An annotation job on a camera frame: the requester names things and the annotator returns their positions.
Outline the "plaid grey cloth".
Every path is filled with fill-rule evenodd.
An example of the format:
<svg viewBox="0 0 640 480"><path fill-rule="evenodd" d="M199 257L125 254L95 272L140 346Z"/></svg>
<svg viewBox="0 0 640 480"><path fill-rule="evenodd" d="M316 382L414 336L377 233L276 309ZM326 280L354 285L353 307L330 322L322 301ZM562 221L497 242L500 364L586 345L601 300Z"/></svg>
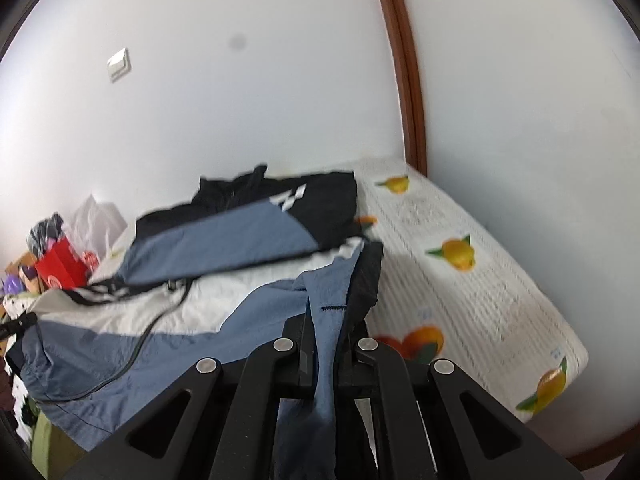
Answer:
<svg viewBox="0 0 640 480"><path fill-rule="evenodd" d="M63 237L63 218L54 212L51 217L40 220L30 229L26 243L33 255L42 258Z"/></svg>

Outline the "fruit print white mattress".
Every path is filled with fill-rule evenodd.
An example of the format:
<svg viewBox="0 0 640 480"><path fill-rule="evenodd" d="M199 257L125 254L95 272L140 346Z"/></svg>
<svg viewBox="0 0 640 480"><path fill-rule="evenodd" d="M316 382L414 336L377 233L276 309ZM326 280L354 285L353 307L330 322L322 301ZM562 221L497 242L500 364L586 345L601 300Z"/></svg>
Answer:
<svg viewBox="0 0 640 480"><path fill-rule="evenodd" d="M560 312L480 226L401 162L358 162L357 209L383 245L369 333L407 360L448 359L518 419L553 402L588 360ZM304 281L355 269L364 250L332 252L160 286L94 308L55 313L47 335L92 357L104 391L90 400L113 431L201 356L228 363L303 312Z"/></svg>

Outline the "white black dotted quilt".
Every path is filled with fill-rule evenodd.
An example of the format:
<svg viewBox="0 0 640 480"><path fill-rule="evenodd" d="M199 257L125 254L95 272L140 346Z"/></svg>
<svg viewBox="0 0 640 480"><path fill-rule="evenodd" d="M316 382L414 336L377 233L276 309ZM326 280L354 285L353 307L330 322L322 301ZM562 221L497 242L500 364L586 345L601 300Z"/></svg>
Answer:
<svg viewBox="0 0 640 480"><path fill-rule="evenodd" d="M28 448L32 444L40 406L30 396L22 377L25 363L23 339L26 332L36 334L38 344L44 348L38 311L34 310L34 305L40 297L39 292L21 292L1 297L1 324L17 324L15 332L1 341L4 370L9 378L10 399L14 401L13 408L6 413L6 418L13 427L18 442Z"/></svg>

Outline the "brown wooden door frame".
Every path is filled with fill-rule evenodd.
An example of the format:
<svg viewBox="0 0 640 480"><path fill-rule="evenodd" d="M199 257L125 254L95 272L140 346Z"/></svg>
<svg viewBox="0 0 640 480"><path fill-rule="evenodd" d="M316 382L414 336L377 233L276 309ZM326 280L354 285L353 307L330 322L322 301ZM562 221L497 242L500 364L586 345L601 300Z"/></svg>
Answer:
<svg viewBox="0 0 640 480"><path fill-rule="evenodd" d="M405 0L380 0L394 63L405 161L427 176L426 120L418 52Z"/></svg>

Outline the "white wall switch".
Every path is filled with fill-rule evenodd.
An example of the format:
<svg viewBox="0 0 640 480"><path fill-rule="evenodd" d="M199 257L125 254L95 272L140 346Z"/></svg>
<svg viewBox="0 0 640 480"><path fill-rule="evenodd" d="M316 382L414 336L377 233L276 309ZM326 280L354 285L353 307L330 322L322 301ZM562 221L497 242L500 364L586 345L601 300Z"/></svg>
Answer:
<svg viewBox="0 0 640 480"><path fill-rule="evenodd" d="M111 82L118 81L120 78L127 75L131 70L128 49L122 48L108 58L106 61L106 68L108 78L110 78Z"/></svg>

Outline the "black white blue jacket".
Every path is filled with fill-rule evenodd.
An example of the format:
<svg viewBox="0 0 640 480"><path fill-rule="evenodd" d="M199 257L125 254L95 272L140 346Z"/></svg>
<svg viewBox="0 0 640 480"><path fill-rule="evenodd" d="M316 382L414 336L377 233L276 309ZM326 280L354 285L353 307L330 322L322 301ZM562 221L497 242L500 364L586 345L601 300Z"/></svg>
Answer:
<svg viewBox="0 0 640 480"><path fill-rule="evenodd" d="M52 288L9 362L82 449L70 479L339 479L373 464L338 386L378 299L350 171L203 180L142 217L119 268Z"/></svg>

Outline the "red cardboard box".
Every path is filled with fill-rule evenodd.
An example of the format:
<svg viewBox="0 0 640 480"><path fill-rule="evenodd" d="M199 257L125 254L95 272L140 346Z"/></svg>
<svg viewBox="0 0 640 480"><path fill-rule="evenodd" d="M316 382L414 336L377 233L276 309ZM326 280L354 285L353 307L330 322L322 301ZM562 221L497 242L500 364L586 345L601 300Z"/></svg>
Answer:
<svg viewBox="0 0 640 480"><path fill-rule="evenodd" d="M55 242L36 262L35 268L47 288L82 287L89 279L88 266L76 254L66 237Z"/></svg>

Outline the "white plastic bag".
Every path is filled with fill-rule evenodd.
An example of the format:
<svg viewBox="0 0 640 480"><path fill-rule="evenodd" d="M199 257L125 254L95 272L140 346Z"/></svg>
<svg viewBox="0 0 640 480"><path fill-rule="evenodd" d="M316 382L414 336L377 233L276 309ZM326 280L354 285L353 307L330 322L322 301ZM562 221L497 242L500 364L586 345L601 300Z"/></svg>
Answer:
<svg viewBox="0 0 640 480"><path fill-rule="evenodd" d="M76 254L88 266L97 266L127 227L113 203L98 202L89 195L63 221L63 232Z"/></svg>

